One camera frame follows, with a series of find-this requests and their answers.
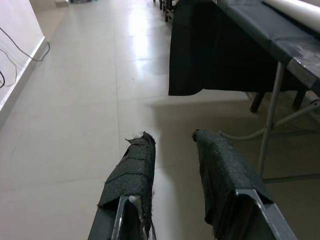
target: white tube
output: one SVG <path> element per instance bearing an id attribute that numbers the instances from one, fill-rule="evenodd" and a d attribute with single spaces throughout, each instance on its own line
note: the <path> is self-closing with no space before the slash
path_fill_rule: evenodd
<path id="1" fill-rule="evenodd" d="M 299 0 L 263 0 L 266 4 L 320 33 L 320 7 Z"/>

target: metal table leg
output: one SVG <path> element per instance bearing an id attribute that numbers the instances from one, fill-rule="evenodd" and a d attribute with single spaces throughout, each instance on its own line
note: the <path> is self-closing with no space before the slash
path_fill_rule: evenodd
<path id="1" fill-rule="evenodd" d="M 264 174 L 264 167 L 265 167 L 265 160 L 266 160 L 266 155 L 267 155 L 269 136 L 270 136 L 270 132 L 273 128 L 274 115 L 275 115 L 277 100 L 278 100 L 278 96 L 280 93 L 280 88 L 281 88 L 281 83 L 282 83 L 282 79 L 284 76 L 284 72 L 285 72 L 285 67 L 280 62 L 278 62 L 278 66 L 276 68 L 274 86 L 273 86 L 272 95 L 271 95 L 271 102 L 270 102 L 268 114 L 266 117 L 265 130 L 264 130 L 264 134 L 263 134 L 260 156 L 259 156 L 258 171 L 259 171 L 261 177 Z"/>

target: worn black cloth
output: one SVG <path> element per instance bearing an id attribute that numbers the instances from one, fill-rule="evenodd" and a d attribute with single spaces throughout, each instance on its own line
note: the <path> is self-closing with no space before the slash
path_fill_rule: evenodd
<path id="1" fill-rule="evenodd" d="M 216 230 L 230 195 L 236 189 L 255 189 L 260 198 L 272 203 L 272 197 L 253 166 L 236 153 L 221 134 L 197 130 L 196 142 L 205 201 L 205 221 Z"/>
<path id="2" fill-rule="evenodd" d="M 141 200 L 145 232 L 152 225 L 152 187 L 155 175 L 156 147 L 151 135 L 128 140 L 123 158 L 107 178 L 98 203 L 89 240 L 111 237 L 120 196 L 138 196 Z"/>
<path id="3" fill-rule="evenodd" d="M 217 5 L 179 0 L 172 23 L 169 95 L 202 89 L 270 92 L 278 61 L 290 70 L 284 73 L 282 91 L 307 87 L 319 94 L 317 37 L 261 0 L 218 0 Z"/>

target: black fabric padding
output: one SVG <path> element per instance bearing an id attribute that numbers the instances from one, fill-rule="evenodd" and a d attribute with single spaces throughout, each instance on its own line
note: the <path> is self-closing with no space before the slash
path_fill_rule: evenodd
<path id="1" fill-rule="evenodd" d="M 152 225 L 156 143 L 146 132 L 142 137 L 128 141 L 131 145 L 104 184 L 89 240 L 107 240 L 111 237 L 114 225 L 110 222 L 115 221 L 120 196 L 140 197 L 145 232 L 149 235 Z"/>
<path id="2" fill-rule="evenodd" d="M 205 221 L 217 229 L 229 195 L 236 189 L 255 189 L 262 201 L 272 203 L 272 197 L 252 165 L 235 152 L 221 134 L 205 130 L 193 133 L 196 142 L 200 175 L 205 200 Z"/>

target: black tablecloth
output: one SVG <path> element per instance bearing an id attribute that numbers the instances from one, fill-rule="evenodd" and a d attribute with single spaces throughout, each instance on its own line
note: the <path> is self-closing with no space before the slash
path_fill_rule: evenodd
<path id="1" fill-rule="evenodd" d="M 317 37 L 260 0 L 180 0 L 172 23 L 169 95 L 270 92 L 278 61 L 289 69 L 282 91 L 307 87 L 320 94 Z"/>

